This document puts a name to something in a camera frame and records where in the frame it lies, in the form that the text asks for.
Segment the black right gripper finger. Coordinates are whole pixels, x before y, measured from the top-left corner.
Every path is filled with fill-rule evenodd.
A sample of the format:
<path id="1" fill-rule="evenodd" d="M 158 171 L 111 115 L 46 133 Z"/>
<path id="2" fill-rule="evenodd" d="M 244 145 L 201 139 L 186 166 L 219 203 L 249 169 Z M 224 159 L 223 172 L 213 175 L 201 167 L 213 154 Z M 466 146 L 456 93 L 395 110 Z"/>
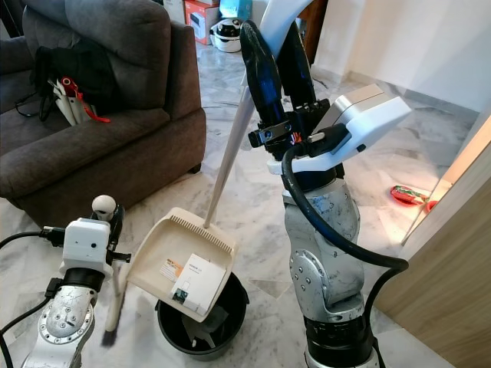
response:
<path id="1" fill-rule="evenodd" d="M 297 27 L 290 27 L 276 59 L 282 87 L 295 110 L 316 101 L 308 57 Z"/>
<path id="2" fill-rule="evenodd" d="M 255 22 L 243 22 L 241 45 L 242 59 L 245 63 L 245 78 L 248 81 L 250 96 L 259 113 L 259 127 L 278 125 L 285 119 L 282 84 L 275 56 Z"/>

